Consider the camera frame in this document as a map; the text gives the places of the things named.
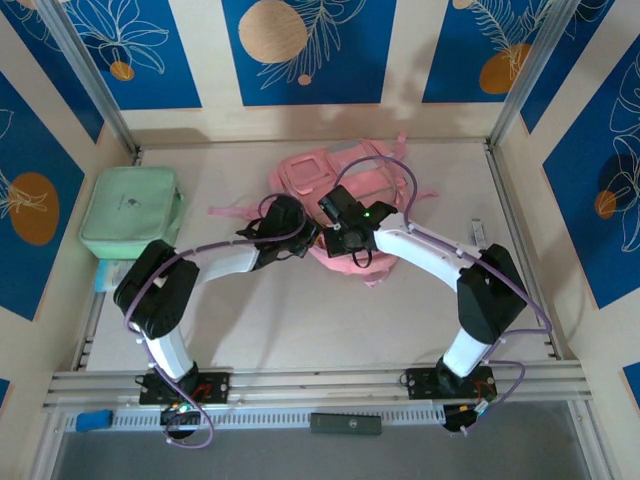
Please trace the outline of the small circuit board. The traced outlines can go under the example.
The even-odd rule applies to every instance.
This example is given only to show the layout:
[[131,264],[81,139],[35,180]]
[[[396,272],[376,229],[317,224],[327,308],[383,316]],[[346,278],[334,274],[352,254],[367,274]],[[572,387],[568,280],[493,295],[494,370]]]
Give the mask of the small circuit board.
[[453,433],[466,433],[476,423],[480,416],[489,407],[487,400],[481,400],[478,404],[446,405],[444,407],[444,428]]
[[169,429],[198,426],[200,423],[200,412],[188,403],[174,404],[160,413],[160,425]]

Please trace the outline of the mint green zip case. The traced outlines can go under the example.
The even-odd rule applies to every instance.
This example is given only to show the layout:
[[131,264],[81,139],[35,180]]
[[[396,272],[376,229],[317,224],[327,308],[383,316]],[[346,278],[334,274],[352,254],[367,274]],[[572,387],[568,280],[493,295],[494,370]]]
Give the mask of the mint green zip case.
[[110,168],[96,181],[79,240],[99,259],[136,259],[155,240],[173,245],[184,213],[184,195],[173,169]]

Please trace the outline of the pink backpack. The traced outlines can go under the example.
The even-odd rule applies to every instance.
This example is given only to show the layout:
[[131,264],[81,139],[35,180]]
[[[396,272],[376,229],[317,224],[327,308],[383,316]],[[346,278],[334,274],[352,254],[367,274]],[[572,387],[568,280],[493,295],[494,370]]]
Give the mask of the pink backpack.
[[[369,156],[386,156],[403,161],[408,153],[407,134],[400,133],[392,146],[382,140],[356,139],[326,148],[318,148],[282,160],[269,177],[272,193],[286,193],[301,200],[306,212],[322,226],[329,219],[321,212],[318,201],[332,189],[341,172],[352,162]],[[382,201],[404,212],[411,195],[411,187],[400,166],[380,159],[353,166],[341,177],[340,184],[365,207]],[[249,207],[208,208],[210,217],[259,217],[259,202]],[[397,264],[398,258],[383,253],[372,253],[371,265],[359,268],[350,255],[329,258],[322,235],[309,253],[327,269],[344,275],[359,276],[373,288],[383,282]]]

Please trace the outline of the aluminium front rail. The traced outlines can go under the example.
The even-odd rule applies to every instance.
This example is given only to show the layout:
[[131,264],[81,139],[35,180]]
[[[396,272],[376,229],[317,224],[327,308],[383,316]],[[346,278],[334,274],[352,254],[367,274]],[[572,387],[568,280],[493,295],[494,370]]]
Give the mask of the aluminium front rail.
[[[523,367],[494,361],[497,397],[510,401],[589,400],[591,389],[577,361],[533,362]],[[359,406],[406,404],[410,401],[454,404],[470,401],[411,400],[405,385],[407,369],[364,370],[237,370],[228,372],[229,394],[224,405],[249,408],[267,406]],[[54,407],[161,406],[141,405],[135,377],[144,372],[60,372],[53,375],[44,405]]]

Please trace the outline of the aluminium corner post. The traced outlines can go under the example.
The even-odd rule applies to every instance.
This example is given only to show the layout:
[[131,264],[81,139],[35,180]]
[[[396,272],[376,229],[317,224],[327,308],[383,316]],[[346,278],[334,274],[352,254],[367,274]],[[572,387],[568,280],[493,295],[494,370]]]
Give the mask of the aluminium corner post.
[[58,0],[34,0],[37,11],[92,102],[130,155],[138,158],[140,146],[93,58]]
[[507,94],[500,114],[486,139],[488,151],[505,140],[581,0],[553,0],[523,67]]

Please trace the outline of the light blue packet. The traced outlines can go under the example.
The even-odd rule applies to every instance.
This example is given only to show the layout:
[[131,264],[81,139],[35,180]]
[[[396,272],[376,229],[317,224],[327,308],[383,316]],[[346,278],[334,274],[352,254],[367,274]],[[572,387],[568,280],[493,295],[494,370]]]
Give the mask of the light blue packet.
[[114,291],[129,272],[134,260],[100,260],[96,272],[94,291]]

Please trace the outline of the small blue block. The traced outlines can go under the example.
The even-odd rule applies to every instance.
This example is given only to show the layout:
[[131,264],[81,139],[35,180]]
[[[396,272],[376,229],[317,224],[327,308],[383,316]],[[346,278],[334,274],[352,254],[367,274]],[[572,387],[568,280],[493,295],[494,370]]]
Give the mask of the small blue block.
[[103,430],[111,427],[114,413],[112,410],[83,412],[76,417],[75,431],[86,433],[95,430]]

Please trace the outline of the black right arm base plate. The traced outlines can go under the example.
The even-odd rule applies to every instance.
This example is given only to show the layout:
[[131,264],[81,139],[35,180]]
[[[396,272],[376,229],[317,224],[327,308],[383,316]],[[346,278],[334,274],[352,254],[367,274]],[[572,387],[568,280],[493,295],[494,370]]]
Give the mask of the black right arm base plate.
[[410,368],[404,372],[411,400],[494,400],[497,397],[493,371],[488,366],[476,367],[461,378],[444,366]]

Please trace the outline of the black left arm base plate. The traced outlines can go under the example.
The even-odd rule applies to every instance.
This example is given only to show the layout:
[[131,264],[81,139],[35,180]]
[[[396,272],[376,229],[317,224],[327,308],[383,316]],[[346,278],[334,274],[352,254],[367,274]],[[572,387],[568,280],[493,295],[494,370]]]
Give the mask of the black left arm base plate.
[[[198,403],[226,404],[229,380],[228,372],[190,373],[178,382],[178,386]],[[138,375],[135,383],[140,387],[141,405],[168,405],[185,400],[157,373]]]

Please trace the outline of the dark green flat box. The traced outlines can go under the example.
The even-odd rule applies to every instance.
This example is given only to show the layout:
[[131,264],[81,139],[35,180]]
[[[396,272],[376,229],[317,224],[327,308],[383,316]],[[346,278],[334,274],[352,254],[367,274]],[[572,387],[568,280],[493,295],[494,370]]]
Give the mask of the dark green flat box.
[[379,436],[382,419],[371,415],[312,413],[310,429],[320,434]]

